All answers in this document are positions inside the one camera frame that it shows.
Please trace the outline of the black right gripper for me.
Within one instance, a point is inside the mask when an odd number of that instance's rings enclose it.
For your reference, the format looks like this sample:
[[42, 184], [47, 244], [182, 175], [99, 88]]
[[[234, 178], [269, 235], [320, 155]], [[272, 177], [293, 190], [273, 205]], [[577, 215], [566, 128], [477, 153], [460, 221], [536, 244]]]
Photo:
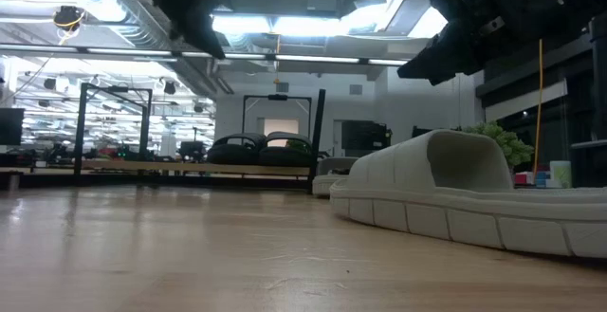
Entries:
[[400, 79], [432, 86], [473, 74], [488, 60], [540, 39], [563, 45], [581, 35], [581, 0], [431, 0], [447, 20], [426, 46], [397, 70]]

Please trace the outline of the black slide sandal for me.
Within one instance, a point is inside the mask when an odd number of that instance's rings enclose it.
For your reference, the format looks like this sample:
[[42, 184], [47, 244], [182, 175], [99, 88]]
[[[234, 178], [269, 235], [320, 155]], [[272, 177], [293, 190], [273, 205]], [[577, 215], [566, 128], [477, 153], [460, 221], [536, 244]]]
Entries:
[[221, 165], [256, 165], [266, 136], [256, 133], [232, 134], [218, 139], [207, 152], [207, 161]]
[[311, 141], [288, 132], [269, 133], [258, 155], [258, 164], [263, 166], [308, 167], [311, 162]]

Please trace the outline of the grey slide sandal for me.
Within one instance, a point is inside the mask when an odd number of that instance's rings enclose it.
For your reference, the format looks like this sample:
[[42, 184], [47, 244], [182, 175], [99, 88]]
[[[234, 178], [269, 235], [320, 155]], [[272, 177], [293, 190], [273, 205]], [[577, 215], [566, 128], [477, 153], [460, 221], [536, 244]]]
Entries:
[[330, 187], [338, 180], [347, 178], [357, 157], [329, 157], [321, 160], [312, 184], [315, 196], [328, 197]]
[[607, 187], [517, 189], [491, 138], [434, 130], [359, 158], [334, 214], [462, 244], [607, 259]]

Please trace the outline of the round green succulent plant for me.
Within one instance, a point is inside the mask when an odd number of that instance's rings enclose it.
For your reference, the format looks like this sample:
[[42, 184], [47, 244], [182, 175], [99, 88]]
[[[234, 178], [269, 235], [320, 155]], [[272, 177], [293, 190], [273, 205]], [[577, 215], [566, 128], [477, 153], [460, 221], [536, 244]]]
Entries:
[[532, 146], [524, 143], [516, 133], [505, 130], [496, 121], [482, 122], [466, 127], [463, 131], [493, 139], [502, 149], [507, 165], [511, 169], [529, 163], [535, 155]]

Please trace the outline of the black background monitor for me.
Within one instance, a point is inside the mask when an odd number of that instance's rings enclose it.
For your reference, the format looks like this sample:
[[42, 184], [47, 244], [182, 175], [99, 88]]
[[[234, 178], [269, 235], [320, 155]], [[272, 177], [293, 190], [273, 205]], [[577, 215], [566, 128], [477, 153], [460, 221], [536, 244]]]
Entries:
[[346, 120], [341, 124], [341, 136], [345, 150], [376, 151], [391, 145], [392, 131], [373, 121]]
[[0, 108], [0, 145], [21, 144], [24, 116], [23, 108]]

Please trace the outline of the pale green cup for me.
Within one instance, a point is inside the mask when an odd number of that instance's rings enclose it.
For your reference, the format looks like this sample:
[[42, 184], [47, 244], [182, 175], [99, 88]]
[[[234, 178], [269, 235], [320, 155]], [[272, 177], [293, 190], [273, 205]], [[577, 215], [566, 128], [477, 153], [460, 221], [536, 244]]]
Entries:
[[551, 179], [559, 188], [569, 189], [572, 187], [572, 167], [570, 161], [551, 161], [550, 173]]

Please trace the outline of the black gantry frame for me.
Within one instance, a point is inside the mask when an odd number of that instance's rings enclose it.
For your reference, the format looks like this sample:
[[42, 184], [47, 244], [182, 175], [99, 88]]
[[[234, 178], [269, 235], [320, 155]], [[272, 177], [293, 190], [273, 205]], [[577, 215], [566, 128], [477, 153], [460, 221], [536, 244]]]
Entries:
[[304, 109], [304, 111], [307, 112], [308, 115], [308, 130], [307, 130], [307, 134], [309, 137], [311, 137], [311, 122], [312, 122], [312, 118], [311, 118], [311, 114], [310, 114], [310, 110], [312, 108], [312, 98], [310, 97], [295, 97], [295, 96], [288, 96], [285, 94], [269, 94], [266, 96], [263, 95], [244, 95], [243, 99], [242, 99], [242, 121], [241, 121], [241, 133], [245, 133], [246, 132], [246, 115], [247, 115], [247, 111], [248, 111], [248, 106], [247, 106], [247, 101], [249, 99], [265, 99], [268, 101], [306, 101], [308, 104], [308, 107], [306, 109]]

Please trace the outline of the wooden shelf with black frame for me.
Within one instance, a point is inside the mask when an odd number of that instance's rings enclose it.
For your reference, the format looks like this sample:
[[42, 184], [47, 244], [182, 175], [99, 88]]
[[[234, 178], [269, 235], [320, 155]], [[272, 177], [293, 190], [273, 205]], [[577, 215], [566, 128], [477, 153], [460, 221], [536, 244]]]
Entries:
[[82, 84], [82, 94], [80, 97], [80, 108], [77, 118], [77, 136], [75, 147], [75, 163], [73, 174], [79, 176], [82, 168], [102, 168], [113, 170], [128, 171], [180, 171], [180, 172], [205, 172], [217, 174], [253, 174], [253, 175], [285, 175], [285, 176], [304, 176], [307, 182], [303, 185], [305, 190], [312, 192], [312, 182], [316, 175], [318, 164], [318, 155], [321, 141], [322, 120], [326, 98], [326, 90], [320, 89], [317, 99], [314, 133], [311, 146], [311, 160], [306, 167], [279, 167], [262, 165], [222, 165], [222, 164], [193, 164], [177, 162], [152, 162], [152, 161], [100, 161], [100, 160], [82, 160], [83, 151], [83, 128], [85, 119], [86, 92], [89, 89], [98, 89], [97, 86], [90, 83]]

